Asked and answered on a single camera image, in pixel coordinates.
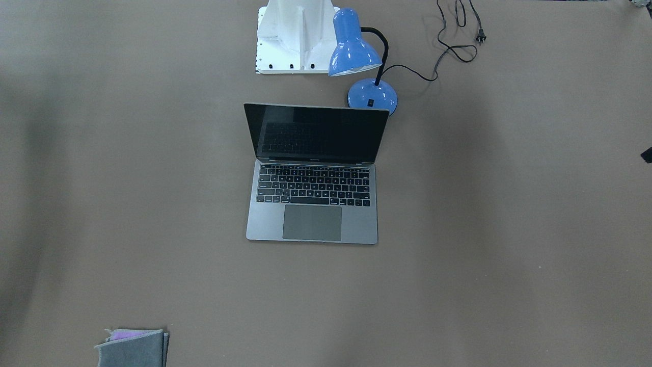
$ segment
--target blue desk lamp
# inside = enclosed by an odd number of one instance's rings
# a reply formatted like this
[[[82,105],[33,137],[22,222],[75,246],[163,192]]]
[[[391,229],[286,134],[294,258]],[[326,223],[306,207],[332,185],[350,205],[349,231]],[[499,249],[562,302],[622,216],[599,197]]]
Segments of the blue desk lamp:
[[[362,79],[349,89],[349,107],[380,108],[393,114],[397,96],[394,88],[380,80],[387,61],[387,39],[376,28],[360,27],[355,10],[342,8],[333,17],[337,47],[331,56],[329,76],[353,74],[380,67],[376,78]],[[385,51],[381,60],[378,53],[362,37],[361,32],[373,33],[383,41]]]

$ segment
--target laptop screen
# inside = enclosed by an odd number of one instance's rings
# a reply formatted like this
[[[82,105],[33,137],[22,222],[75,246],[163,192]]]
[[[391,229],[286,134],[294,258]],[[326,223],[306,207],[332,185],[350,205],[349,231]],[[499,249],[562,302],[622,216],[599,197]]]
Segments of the laptop screen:
[[[245,103],[258,158],[371,163],[389,117],[387,110]]]

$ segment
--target folded cloth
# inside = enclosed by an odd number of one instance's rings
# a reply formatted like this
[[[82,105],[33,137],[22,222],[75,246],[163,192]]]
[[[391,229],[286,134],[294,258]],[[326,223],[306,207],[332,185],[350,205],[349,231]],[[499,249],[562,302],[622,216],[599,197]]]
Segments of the folded cloth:
[[[170,335],[163,330],[117,329],[96,345],[98,367],[165,367]]]

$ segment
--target silver laptop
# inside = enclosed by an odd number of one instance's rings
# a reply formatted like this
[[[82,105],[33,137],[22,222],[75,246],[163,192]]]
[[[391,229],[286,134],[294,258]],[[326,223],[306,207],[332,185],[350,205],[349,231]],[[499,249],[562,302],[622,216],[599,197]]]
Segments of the silver laptop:
[[[245,103],[256,153],[250,240],[378,242],[374,161],[387,110]]]

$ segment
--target space bar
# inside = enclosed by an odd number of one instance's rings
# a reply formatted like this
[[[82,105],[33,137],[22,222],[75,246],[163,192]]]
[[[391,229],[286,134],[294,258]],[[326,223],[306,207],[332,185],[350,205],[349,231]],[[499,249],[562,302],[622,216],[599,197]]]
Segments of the space bar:
[[[293,204],[328,204],[325,197],[292,197],[289,201]]]

